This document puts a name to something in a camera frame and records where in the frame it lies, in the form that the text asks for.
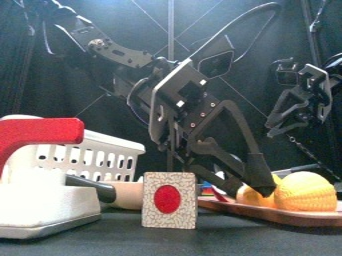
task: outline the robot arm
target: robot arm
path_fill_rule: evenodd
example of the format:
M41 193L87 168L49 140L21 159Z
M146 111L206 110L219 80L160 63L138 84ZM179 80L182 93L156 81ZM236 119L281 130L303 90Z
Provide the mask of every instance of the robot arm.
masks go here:
M224 35L227 27L255 13L278 14L279 5L265 4L239 16L178 63L116 44L90 20L56 1L35 0L32 4L80 51L112 65L116 82L111 93L127 99L128 106L140 111L139 116L144 114L140 117L148 123L151 140L160 150L183 161L184 171L198 174L232 196L230 184L236 179L269 196L275 184L243 114L234 102L220 102L206 88L211 78L227 73L232 62L234 47ZM223 119L227 127L231 124L238 127L247 147L246 163L210 136L208 126L216 119ZM212 173L214 164L222 167L228 180Z

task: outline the yellow fruit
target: yellow fruit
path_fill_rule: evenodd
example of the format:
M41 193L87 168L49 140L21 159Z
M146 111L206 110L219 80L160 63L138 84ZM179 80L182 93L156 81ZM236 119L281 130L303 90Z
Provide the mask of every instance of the yellow fruit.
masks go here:
M273 179L275 184L278 185L282 181L282 179L273 174ZM239 188L238 194L236 194L236 203L239 204L247 204L254 206L263 206L275 208L274 204L274 194L271 194L269 197L263 197L250 186L244 185Z
M274 202L277 208L289 211L335 211L337 192L319 174L297 172L277 186Z

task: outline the cable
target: cable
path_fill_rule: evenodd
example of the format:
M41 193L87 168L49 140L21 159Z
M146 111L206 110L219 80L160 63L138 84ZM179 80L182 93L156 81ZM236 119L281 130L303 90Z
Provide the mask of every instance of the cable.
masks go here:
M223 36L227 32L227 29L232 28L234 26L236 26L242 21L244 21L246 19L248 19L252 15L255 15L255 13L259 12L267 12L267 11L274 11L274 15L271 16L271 18L267 20L265 26L262 27L262 30L259 31L259 33L257 34L251 45L248 46L247 50L244 51L244 53L235 59L234 62L238 62L248 53L254 43L257 42L262 32L265 31L266 27L270 25L271 20L275 18L275 16L278 16L279 12L281 12L281 5L275 2L270 2L267 4L259 5L257 7L254 7L251 10L248 10L247 12L244 12L240 16L238 16L222 29L220 31L211 37L211 39L207 41L207 43L204 43L204 45L195 51L195 53L190 56L190 58L199 52L202 51L206 47L208 47L208 45L211 44L211 42L220 36Z

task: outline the black background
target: black background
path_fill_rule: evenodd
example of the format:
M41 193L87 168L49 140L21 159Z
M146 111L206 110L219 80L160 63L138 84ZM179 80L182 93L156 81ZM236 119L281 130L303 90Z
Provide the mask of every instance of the black background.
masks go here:
M255 0L175 1L175 59L182 61L190 55L188 49L194 42L212 36L235 17L266 2ZM275 82L274 73L270 72L273 62L294 57L302 66L306 63L313 63L301 1L279 0L277 2L282 5L279 18L262 34L246 57L232 65L228 74L222 77L226 83L223 80L215 79L208 87L210 93L219 99L232 99L240 107L271 170L313 162L289 142L286 136L267 138L267 130L263 126L281 92L287 88ZM168 4L166 0L107 0L100 3L91 0L63 0L60 3L72 7L79 15L90 19L118 44L167 57ZM319 1L313 1L311 4L314 14ZM9 12L5 13L5 9L1 9L4 11L1 42L8 42L15 36L13 33L21 35L23 38L23 41L12 40L5 48L8 50L3 48L1 51L1 56L4 56L1 58L3 72L8 78L11 77L8 75L9 68L17 68L23 64L23 53L19 52L20 47L17 48L16 44L25 49L23 45L27 46L29 40L25 36L25 19L23 14L20 16L23 10L11 1L5 1L3 5ZM338 41L341 36L337 33L341 28L337 10L341 7L339 1L331 1L323 15L319 31L322 59L341 51ZM235 56L244 51L267 17L267 15L261 15L227 32L236 49ZM31 17L29 22L33 26L36 25L36 39L25 83L20 84L21 80L19 81L15 75L12 77L16 78L9 81L8 79L1 80L1 115L21 113L41 117L73 117L103 94L103 91L77 67L75 59L64 61L48 54L41 27L33 21L35 17ZM51 36L49 43L51 50L59 53L59 38ZM15 60L17 60L17 65L8 65ZM258 110L236 94L235 90L248 99ZM84 121L87 129L132 140L146 146L147 153L139 157L136 176L146 171L166 170L166 155L156 150L156 145L150 140L148 131L136 122L123 100L115 97L103 97L77 117ZM331 147L330 143L331 137L341 140L338 118L339 116L335 114L337 129L334 132L337 134L331 134L331 129L319 127L318 129L298 130L294 135L339 175L338 150ZM220 132L219 136L227 144L239 147L240 142L235 140L236 136L230 131Z

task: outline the red circle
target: red circle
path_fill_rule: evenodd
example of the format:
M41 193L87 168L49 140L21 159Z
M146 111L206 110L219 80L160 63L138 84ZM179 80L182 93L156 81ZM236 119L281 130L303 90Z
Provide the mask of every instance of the red circle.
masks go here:
M180 193L171 185L164 185L155 192L155 207L162 213L172 213L180 205Z

